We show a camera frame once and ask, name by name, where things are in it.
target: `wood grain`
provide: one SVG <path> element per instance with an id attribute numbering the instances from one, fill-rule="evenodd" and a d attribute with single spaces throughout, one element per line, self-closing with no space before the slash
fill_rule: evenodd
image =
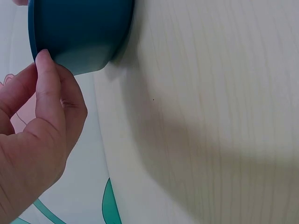
<path id="1" fill-rule="evenodd" d="M 94 75 L 124 224 L 299 223 L 299 1 L 137 0 Z"/>

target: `hand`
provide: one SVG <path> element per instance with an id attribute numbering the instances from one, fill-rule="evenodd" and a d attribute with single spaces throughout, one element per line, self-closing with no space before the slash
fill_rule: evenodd
<path id="1" fill-rule="evenodd" d="M 15 134 L 11 117 L 36 92 L 36 119 Z M 0 223 L 17 218 L 62 175 L 87 109 L 74 76 L 41 51 L 0 89 Z"/>

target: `teal bowl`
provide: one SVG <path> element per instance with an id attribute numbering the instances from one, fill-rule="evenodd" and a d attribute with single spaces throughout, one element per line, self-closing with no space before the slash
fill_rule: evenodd
<path id="1" fill-rule="evenodd" d="M 128 35 L 134 0 L 29 0 L 33 59 L 48 49 L 74 75 L 104 68 Z"/>

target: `wooden surface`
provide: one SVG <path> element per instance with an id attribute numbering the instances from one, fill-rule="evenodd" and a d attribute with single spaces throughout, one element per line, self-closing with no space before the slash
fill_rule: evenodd
<path id="1" fill-rule="evenodd" d="M 94 75 L 123 224 L 299 223 L 299 1 L 136 1 Z"/>

